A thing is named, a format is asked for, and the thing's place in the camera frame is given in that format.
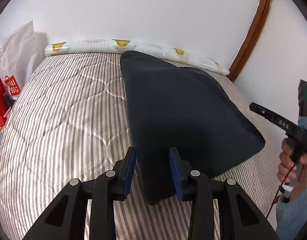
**human hand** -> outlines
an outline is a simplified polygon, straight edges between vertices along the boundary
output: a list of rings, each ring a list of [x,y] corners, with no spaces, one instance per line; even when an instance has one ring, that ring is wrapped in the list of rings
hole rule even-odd
[[[285,179],[285,176],[288,174],[289,170],[294,166],[294,162],[291,160],[291,148],[288,145],[286,139],[283,140],[281,149],[282,153],[279,155],[279,159],[281,163],[278,165],[278,173],[277,178],[282,182]],[[301,163],[302,169],[298,176],[297,183],[295,184],[295,188],[291,193],[291,200],[301,195],[307,188],[307,153],[304,153],[299,163]],[[292,171],[288,174],[285,182],[289,183],[291,179],[296,178],[296,166],[292,169]]]

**striped bedding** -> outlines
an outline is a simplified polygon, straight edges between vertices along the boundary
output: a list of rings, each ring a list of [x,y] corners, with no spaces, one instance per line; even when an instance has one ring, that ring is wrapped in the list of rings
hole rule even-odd
[[[24,87],[0,144],[0,221],[10,239],[22,239],[70,179],[95,179],[124,158],[131,139],[119,59],[120,54],[105,53],[50,56]],[[235,178],[265,213],[278,185],[268,158],[276,150],[230,80],[207,72],[266,140],[258,154],[216,179]],[[190,203],[173,196],[155,206],[146,204],[137,166],[130,195],[125,202],[115,202],[114,211],[117,239],[187,239]],[[215,239],[220,239],[216,200],[214,211]]]

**wooden trim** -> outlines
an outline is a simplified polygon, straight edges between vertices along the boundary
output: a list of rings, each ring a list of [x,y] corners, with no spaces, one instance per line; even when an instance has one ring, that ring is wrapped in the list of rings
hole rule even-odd
[[[232,82],[234,82],[238,77],[257,43],[260,33],[265,25],[270,5],[271,0],[259,0],[259,5],[248,30],[247,36],[229,69],[230,74],[227,77]]]

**pillow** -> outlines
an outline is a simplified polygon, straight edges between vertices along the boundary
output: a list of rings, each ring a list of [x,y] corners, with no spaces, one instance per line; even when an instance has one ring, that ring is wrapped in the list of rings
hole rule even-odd
[[[144,199],[174,194],[168,150],[215,177],[258,153],[265,139],[220,84],[194,67],[178,68],[136,51],[121,55],[128,122]]]

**printed logo on bag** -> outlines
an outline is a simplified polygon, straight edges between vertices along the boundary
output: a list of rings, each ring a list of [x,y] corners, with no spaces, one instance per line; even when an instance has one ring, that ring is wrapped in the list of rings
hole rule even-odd
[[[11,77],[5,76],[5,83],[9,86],[10,94],[12,96],[20,94],[21,92],[20,87],[18,86],[18,83],[13,75]]]

